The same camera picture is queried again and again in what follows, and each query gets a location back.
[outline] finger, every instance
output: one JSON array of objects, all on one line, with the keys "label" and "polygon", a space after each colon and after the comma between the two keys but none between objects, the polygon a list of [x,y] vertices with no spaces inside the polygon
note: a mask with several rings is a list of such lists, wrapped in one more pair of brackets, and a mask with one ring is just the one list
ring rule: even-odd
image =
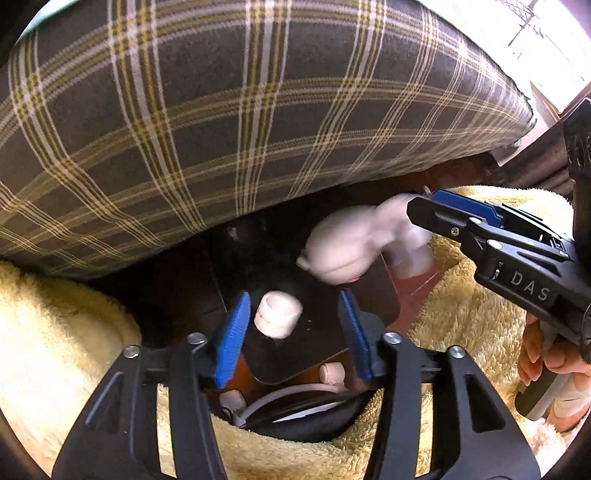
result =
[{"label": "finger", "polygon": [[538,317],[535,317],[532,313],[527,312],[525,314],[525,324],[529,325],[530,323],[535,323],[538,321]]},{"label": "finger", "polygon": [[534,382],[538,380],[540,375],[542,374],[542,359],[538,358],[537,361],[531,362],[529,356],[525,354],[521,355],[520,360],[521,361],[519,362],[519,364],[521,365],[521,368],[523,368],[527,376],[531,378]]},{"label": "finger", "polygon": [[555,343],[544,355],[544,363],[557,374],[575,372],[591,376],[591,365],[583,362],[579,347],[572,342]]},{"label": "finger", "polygon": [[527,351],[532,363],[535,363],[542,354],[542,347],[544,345],[544,334],[540,329],[540,323],[530,323],[525,325],[523,330],[523,346]]},{"label": "finger", "polygon": [[521,364],[517,364],[517,373],[519,373],[519,378],[525,384],[525,386],[529,387],[531,383],[531,378],[528,376],[528,374],[525,373],[525,370],[523,370]]}]

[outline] white plastic cap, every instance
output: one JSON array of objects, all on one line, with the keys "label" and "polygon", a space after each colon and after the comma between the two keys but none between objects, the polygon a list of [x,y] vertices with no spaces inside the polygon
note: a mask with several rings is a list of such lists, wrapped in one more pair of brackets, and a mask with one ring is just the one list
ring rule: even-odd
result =
[{"label": "white plastic cap", "polygon": [[300,301],[284,291],[265,293],[255,315],[256,328],[267,337],[289,337],[296,327],[303,307]]},{"label": "white plastic cap", "polygon": [[324,385],[343,385],[345,383],[345,367],[340,362],[329,362],[320,366],[318,376]]},{"label": "white plastic cap", "polygon": [[244,397],[238,390],[228,390],[220,394],[220,405],[231,413],[240,413],[246,408]]}]

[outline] human hand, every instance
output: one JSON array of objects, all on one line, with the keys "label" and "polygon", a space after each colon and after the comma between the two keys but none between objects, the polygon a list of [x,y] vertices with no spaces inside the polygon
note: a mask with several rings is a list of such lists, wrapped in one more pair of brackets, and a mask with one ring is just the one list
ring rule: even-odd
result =
[{"label": "human hand", "polygon": [[578,390],[591,388],[591,365],[583,362],[577,345],[573,342],[559,342],[543,353],[544,336],[540,321],[528,313],[525,324],[517,370],[526,385],[532,380],[538,380],[542,365],[545,364],[548,370],[557,374],[574,373],[574,385]]},{"label": "human hand", "polygon": [[566,432],[575,427],[589,410],[591,365],[583,362],[579,347],[573,342],[555,343],[544,353],[540,321],[528,313],[525,323],[517,365],[521,380],[526,385],[538,380],[544,364],[556,374],[574,373],[572,383],[569,382],[566,390],[558,395],[547,418],[558,432]]}]

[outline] dark fabric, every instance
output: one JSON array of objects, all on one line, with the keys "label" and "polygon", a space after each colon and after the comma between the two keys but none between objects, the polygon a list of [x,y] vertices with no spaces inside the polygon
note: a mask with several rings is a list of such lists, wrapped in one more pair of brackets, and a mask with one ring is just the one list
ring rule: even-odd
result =
[{"label": "dark fabric", "polygon": [[0,256],[79,278],[532,118],[412,0],[81,0],[14,49],[0,99]]}]

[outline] white cable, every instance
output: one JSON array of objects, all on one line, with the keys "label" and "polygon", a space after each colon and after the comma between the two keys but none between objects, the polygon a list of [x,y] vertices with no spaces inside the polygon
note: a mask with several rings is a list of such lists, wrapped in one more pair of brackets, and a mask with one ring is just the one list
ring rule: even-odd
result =
[{"label": "white cable", "polygon": [[311,391],[341,393],[346,391],[346,389],[341,385],[324,385],[322,383],[307,383],[303,385],[293,385],[291,387],[285,387],[280,390],[271,392],[247,406],[240,415],[237,415],[235,417],[235,425],[236,427],[242,427],[246,423],[248,417],[250,417],[254,412],[259,410],[260,408],[271,403],[272,401],[278,400],[279,398],[283,398],[288,395]]}]

